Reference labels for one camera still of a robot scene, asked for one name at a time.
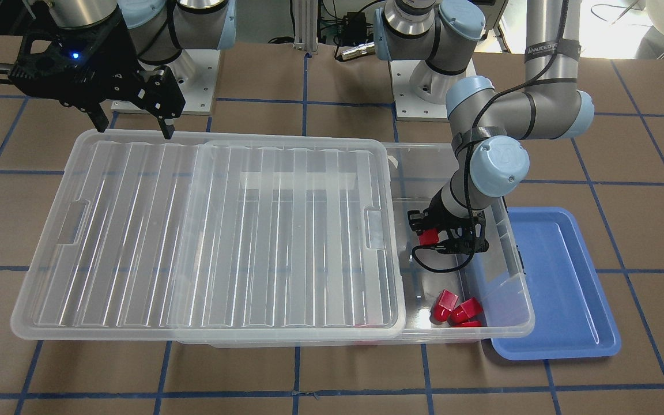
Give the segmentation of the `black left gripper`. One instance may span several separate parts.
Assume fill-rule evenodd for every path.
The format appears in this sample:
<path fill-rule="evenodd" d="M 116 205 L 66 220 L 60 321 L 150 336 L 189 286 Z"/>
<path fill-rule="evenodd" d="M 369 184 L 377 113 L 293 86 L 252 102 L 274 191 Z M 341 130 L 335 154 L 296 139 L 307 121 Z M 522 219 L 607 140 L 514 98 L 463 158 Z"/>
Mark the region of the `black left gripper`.
<path fill-rule="evenodd" d="M 433 249 L 443 254 L 465 254 L 487 252 L 488 240 L 485 238 L 485 216 L 478 213 L 464 217 L 455 216 L 446 210 L 442 200 L 442 191 L 438 191 L 426 210 L 408 210 L 408 224 L 415 233 L 426 233 L 435 229 L 445 232 L 448 238 L 433 245 Z"/>

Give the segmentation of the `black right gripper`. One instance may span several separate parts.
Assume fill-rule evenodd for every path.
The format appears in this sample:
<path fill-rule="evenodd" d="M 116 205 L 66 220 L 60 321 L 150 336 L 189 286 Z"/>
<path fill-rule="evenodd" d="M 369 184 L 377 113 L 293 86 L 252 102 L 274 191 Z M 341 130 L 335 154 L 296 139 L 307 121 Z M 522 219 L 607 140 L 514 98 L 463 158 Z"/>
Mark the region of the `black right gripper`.
<path fill-rule="evenodd" d="M 58 27 L 48 12 L 36 12 L 7 78 L 26 95 L 79 108 L 100 133 L 110 123 L 101 103 L 134 98 L 170 140 L 186 103 L 171 68 L 139 64 L 121 12 L 78 29 Z"/>

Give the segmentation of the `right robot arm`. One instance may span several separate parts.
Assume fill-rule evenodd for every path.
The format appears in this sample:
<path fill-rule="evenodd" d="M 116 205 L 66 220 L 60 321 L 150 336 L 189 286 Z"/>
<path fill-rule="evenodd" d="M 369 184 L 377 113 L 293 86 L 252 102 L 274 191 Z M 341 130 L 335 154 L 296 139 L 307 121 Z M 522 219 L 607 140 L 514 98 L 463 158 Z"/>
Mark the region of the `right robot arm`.
<path fill-rule="evenodd" d="M 186 100 L 169 64 L 185 50 L 229 49 L 235 1 L 32 1 L 34 21 L 7 82 L 24 94 L 85 113 L 109 126 L 102 109 L 120 100 L 147 111 L 166 139 Z"/>

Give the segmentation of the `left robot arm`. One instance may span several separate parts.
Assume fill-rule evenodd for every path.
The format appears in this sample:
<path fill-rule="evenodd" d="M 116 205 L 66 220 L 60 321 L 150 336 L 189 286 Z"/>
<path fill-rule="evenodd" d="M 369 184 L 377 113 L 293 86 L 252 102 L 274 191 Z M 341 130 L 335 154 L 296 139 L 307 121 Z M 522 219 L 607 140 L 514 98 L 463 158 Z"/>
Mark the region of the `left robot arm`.
<path fill-rule="evenodd" d="M 577 87 L 579 1 L 527 2 L 525 80 L 500 92 L 485 76 L 465 76 L 485 23 L 469 1 L 387 1 L 375 13 L 380 60 L 418 61 L 426 88 L 448 83 L 436 97 L 446 106 L 458 169 L 429 207 L 408 214 L 420 250 L 487 250 L 484 210 L 530 167 L 521 141 L 574 138 L 593 121 L 592 97 Z"/>

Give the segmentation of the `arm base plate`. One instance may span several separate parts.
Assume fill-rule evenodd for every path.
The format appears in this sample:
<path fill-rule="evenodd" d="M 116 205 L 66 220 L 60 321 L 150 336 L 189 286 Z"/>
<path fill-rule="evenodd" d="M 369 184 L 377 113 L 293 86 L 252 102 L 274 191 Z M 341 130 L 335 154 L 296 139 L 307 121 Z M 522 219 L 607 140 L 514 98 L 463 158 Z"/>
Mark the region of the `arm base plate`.
<path fill-rule="evenodd" d="M 447 121 L 446 93 L 459 80 L 476 74 L 473 61 L 455 76 L 435 73 L 423 60 L 391 61 L 389 68 L 396 118 L 408 121 Z"/>
<path fill-rule="evenodd" d="M 133 54 L 106 67 L 95 82 L 103 99 L 121 103 L 120 111 L 151 114 L 159 120 L 210 111 L 218 51 L 181 50 L 168 64 L 153 65 Z"/>

